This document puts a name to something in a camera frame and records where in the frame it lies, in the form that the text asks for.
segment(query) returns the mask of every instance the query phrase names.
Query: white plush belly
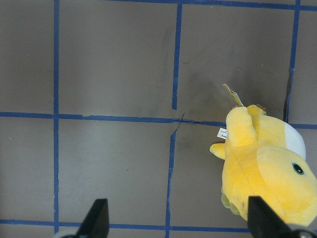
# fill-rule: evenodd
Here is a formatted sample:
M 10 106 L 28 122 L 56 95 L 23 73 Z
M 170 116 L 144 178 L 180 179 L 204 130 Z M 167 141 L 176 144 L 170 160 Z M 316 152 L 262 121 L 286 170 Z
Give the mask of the white plush belly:
M 289 150 L 306 160 L 306 148 L 302 136 L 289 124 L 285 124 L 285 141 Z

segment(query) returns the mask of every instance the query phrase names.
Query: floor tile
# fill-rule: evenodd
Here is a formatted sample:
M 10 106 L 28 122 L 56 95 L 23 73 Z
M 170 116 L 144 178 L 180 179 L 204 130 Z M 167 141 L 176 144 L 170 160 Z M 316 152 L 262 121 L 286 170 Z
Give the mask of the floor tile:
M 110 229 L 108 238 L 164 238 L 165 231 Z
M 0 237 L 3 238 L 52 238 L 53 235 L 53 227 L 0 224 Z
M 164 225 L 170 136 L 177 124 L 62 120 L 59 215 L 82 222 L 108 198 L 110 223 Z
M 300 13 L 295 74 L 290 100 L 291 123 L 317 124 L 317 12 Z
M 246 227 L 220 200 L 224 162 L 209 151 L 213 143 L 224 142 L 216 137 L 218 130 L 181 124 L 177 132 L 170 198 L 172 226 Z
M 221 233 L 221 232 L 184 232 L 172 231 L 170 238 L 251 238 L 250 233 Z
M 2 0 L 0 112 L 53 112 L 53 0 Z
M 60 2 L 60 112 L 171 117 L 175 4 Z
M 294 12 L 226 6 L 183 7 L 179 110 L 193 120 L 224 121 L 235 105 L 261 104 L 283 118 Z
M 0 219 L 53 221 L 53 121 L 0 118 Z

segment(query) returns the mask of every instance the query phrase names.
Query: blue tape line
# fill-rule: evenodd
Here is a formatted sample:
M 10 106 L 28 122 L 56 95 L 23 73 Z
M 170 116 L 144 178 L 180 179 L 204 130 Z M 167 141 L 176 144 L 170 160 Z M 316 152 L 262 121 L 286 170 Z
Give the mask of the blue tape line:
M 54 114 L 58 114 L 58 79 L 59 79 L 59 0 L 54 0 Z
M 4 118 L 40 118 L 40 119 L 54 119 L 52 114 L 40 113 L 14 113 L 14 112 L 0 112 L 0 117 Z
M 174 75 L 173 75 L 173 98 L 172 109 L 177 110 L 177 88 L 178 88 L 178 73 L 179 73 L 179 52 L 180 52 L 180 36 L 182 28 L 182 12 L 183 5 L 177 5 L 176 15 L 176 34 L 175 34 L 175 52 L 174 52 Z
M 59 0 L 54 0 L 54 232 L 59 230 L 59 205 L 58 205 L 58 80 L 59 80 Z
M 125 122 L 154 122 L 154 123 L 173 123 L 177 119 L 170 118 L 139 118 L 139 117 L 116 117 L 116 116 L 83 116 L 59 114 L 60 119 L 74 119 L 74 120 L 108 120 L 108 121 L 125 121 Z
M 316 124 L 290 124 L 295 129 L 317 129 Z
M 81 223 L 78 222 L 59 222 L 60 227 L 80 227 Z
M 176 4 L 195 4 L 195 5 L 222 5 L 222 6 L 273 8 L 273 9 L 286 9 L 286 10 L 295 9 L 295 5 L 293 4 L 225 1 L 225 0 L 111 0 L 111 1 L 173 3 L 173 4 L 176 3 Z
M 217 228 L 217 227 L 171 227 L 172 231 L 190 231 L 190 232 L 235 232 L 250 233 L 247 228 Z
M 293 36 L 292 36 L 292 49 L 290 59 L 290 77 L 286 96 L 286 110 L 285 110 L 285 122 L 289 121 L 289 104 L 292 93 L 294 72 L 295 72 L 295 60 L 296 60 L 296 48 L 297 48 L 297 36 L 298 36 L 298 24 L 299 24 L 299 13 L 300 13 L 301 0 L 296 0 L 296 8 L 294 12 L 294 23 L 293 23 Z
M 176 142 L 176 132 L 170 136 L 170 146 L 169 146 L 169 163 L 168 163 L 168 180 L 167 180 L 167 197 L 166 197 L 166 217 L 165 217 L 165 238 L 169 238 L 170 227 L 170 188 L 174 169 L 174 155 L 175 155 L 175 142 Z
M 55 222 L 43 222 L 43 221 L 24 221 L 24 220 L 0 220 L 0 224 L 8 225 L 31 225 L 31 226 L 54 226 Z
M 134 229 L 134 230 L 159 230 L 164 231 L 165 226 L 110 224 L 111 229 Z
M 55 222 L 45 221 L 25 221 L 25 220 L 0 220 L 0 224 L 8 225 L 31 225 L 31 226 L 55 226 Z M 81 223 L 76 222 L 58 222 L 60 227 L 80 227 Z M 135 224 L 110 224 L 111 229 L 132 229 L 132 230 L 158 230 L 166 231 L 166 226 L 153 225 L 135 225 Z M 247 228 L 217 228 L 217 227 L 169 227 L 170 231 L 191 231 L 191 232 L 235 232 L 248 233 Z
M 58 205 L 58 119 L 54 119 L 54 232 L 59 230 L 59 205 Z
M 301 5 L 301 11 L 317 11 L 317 6 L 304 6 Z
M 39 119 L 55 119 L 57 118 L 51 114 L 37 114 L 37 113 L 11 113 L 0 112 L 0 117 L 13 117 L 13 118 L 39 118 Z M 138 118 L 138 117 L 114 117 L 114 116 L 88 116 L 72 115 L 72 114 L 59 114 L 59 119 L 73 119 L 73 120 L 103 120 L 103 121 L 122 121 L 122 122 L 148 122 L 148 123 L 174 123 L 184 122 L 189 124 L 200 124 L 209 126 L 224 126 L 226 123 L 220 121 L 195 121 L 187 119 L 172 119 L 172 118 Z M 291 124 L 294 128 L 298 129 L 317 129 L 317 124 Z

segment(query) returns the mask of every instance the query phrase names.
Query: plush eye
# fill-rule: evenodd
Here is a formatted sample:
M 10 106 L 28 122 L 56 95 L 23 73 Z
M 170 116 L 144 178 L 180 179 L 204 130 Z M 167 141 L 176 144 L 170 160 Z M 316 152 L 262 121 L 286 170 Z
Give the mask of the plush eye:
M 293 162 L 292 165 L 296 173 L 298 173 L 299 175 L 304 175 L 304 170 L 298 164 Z

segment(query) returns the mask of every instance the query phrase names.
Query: yellow plush toy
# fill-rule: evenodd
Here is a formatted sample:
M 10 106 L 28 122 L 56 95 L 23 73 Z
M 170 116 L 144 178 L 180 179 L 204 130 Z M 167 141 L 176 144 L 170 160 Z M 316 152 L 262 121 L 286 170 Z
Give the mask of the yellow plush toy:
M 210 147 L 225 160 L 222 203 L 246 220 L 249 196 L 261 196 L 284 222 L 308 226 L 317 215 L 317 180 L 301 135 L 262 108 L 237 102 L 225 143 Z

